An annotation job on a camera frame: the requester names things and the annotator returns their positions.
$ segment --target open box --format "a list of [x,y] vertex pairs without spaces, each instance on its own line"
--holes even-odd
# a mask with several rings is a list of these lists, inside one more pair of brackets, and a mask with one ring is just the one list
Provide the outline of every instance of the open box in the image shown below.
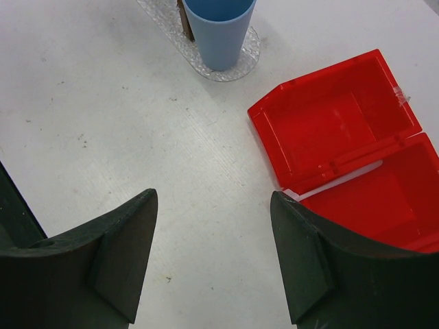
[[439,251],[439,158],[379,50],[281,84],[248,114],[283,189],[382,160],[301,204],[370,239]]

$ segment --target blue plastic cup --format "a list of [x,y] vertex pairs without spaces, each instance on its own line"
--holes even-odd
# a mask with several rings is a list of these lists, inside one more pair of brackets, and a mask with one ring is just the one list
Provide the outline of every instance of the blue plastic cup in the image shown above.
[[256,0],[183,0],[203,63],[215,71],[234,66]]

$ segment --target white table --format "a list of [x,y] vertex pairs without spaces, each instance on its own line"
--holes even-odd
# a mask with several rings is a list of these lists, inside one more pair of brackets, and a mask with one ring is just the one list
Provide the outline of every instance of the white table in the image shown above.
[[154,187],[133,328],[291,328],[246,110],[277,84],[380,48],[439,146],[439,17],[418,0],[259,0],[236,82],[200,77],[135,0],[0,3],[0,160],[49,236]]

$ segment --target textured plastic base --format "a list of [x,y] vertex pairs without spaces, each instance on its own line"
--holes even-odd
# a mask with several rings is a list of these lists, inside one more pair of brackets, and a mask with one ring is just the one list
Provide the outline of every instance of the textured plastic base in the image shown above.
[[183,33],[177,0],[137,0],[189,64],[203,77],[219,82],[238,80],[247,75],[259,60],[261,42],[256,31],[247,31],[238,63],[227,71],[212,71],[201,60],[197,45]]

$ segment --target table surface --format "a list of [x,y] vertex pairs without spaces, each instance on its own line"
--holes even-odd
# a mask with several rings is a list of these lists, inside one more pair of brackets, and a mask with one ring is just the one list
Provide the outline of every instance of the table surface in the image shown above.
[[246,110],[277,84],[380,48],[439,146],[439,17],[423,1],[259,0],[258,65],[200,77],[135,0],[0,3],[0,160],[49,236],[154,187],[133,328],[291,328],[277,188]]

